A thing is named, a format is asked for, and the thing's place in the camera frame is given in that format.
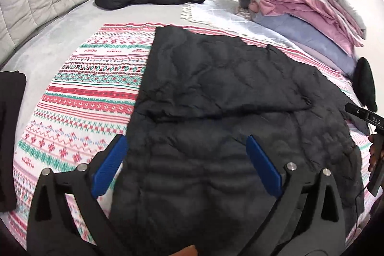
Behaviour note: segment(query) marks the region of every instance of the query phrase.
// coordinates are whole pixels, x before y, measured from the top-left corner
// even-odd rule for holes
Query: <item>blue gripper pad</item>
[[[128,152],[128,148],[127,138],[121,136],[92,177],[91,194],[93,198],[97,198],[107,192],[116,171]]]
[[[279,198],[283,193],[282,177],[253,136],[246,140],[246,153],[268,194]]]

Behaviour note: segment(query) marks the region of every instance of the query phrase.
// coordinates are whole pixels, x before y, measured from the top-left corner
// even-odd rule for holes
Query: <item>silver bolt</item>
[[[297,165],[293,162],[289,162],[289,163],[287,163],[287,168],[291,171],[294,171],[297,169]]]
[[[323,174],[326,175],[326,176],[330,176],[331,175],[331,171],[327,168],[324,168],[323,169]]]
[[[42,170],[42,175],[43,176],[48,176],[50,172],[51,172],[51,169],[47,167],[47,168]]]
[[[88,165],[86,163],[82,163],[79,166],[77,166],[77,170],[80,172],[85,172],[88,168]]]

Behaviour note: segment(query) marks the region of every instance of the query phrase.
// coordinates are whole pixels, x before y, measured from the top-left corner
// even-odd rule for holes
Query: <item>bed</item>
[[[247,21],[244,15],[239,17],[237,0],[207,0],[205,6],[205,14],[193,14],[190,5],[148,4],[107,11],[93,0],[79,0],[74,8],[63,10],[26,40],[20,40],[1,69],[17,70],[27,77],[15,134],[13,175],[18,206],[1,215],[8,229],[2,228],[3,232],[9,231],[25,248],[28,206],[41,170],[71,170],[80,162],[89,162],[115,134],[124,134],[157,26],[180,25],[196,33],[238,35],[249,44],[273,44],[293,60],[316,66],[359,103],[350,80],[284,36]],[[103,88],[95,86],[98,79],[107,81]],[[122,87],[119,80],[129,82]],[[361,173],[366,185],[370,144],[352,124],[349,128],[362,154]],[[98,199],[106,215],[113,186],[114,181]],[[365,192],[360,221],[375,200]],[[92,242],[73,198],[68,197],[68,201],[82,238]]]

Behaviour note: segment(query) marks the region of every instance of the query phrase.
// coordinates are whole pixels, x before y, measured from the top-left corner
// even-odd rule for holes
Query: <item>red and green patterned cloth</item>
[[[162,24],[105,24],[82,44],[54,76],[37,104],[30,122],[18,142],[13,175],[18,206],[6,214],[6,224],[25,247],[29,207],[40,172],[50,167],[54,172],[73,170],[79,163],[89,163],[116,134],[125,134],[145,71],[155,28]],[[229,35],[224,30],[183,26],[192,32]],[[247,44],[265,46],[268,42],[242,38]],[[356,103],[351,82],[316,59],[294,48],[279,47],[292,59],[316,66]],[[350,125],[351,136],[361,149],[364,185],[368,180],[369,142]],[[107,193],[98,198],[109,214],[115,180]],[[365,194],[366,212],[374,197]],[[83,239],[91,241],[72,196],[68,203]]]

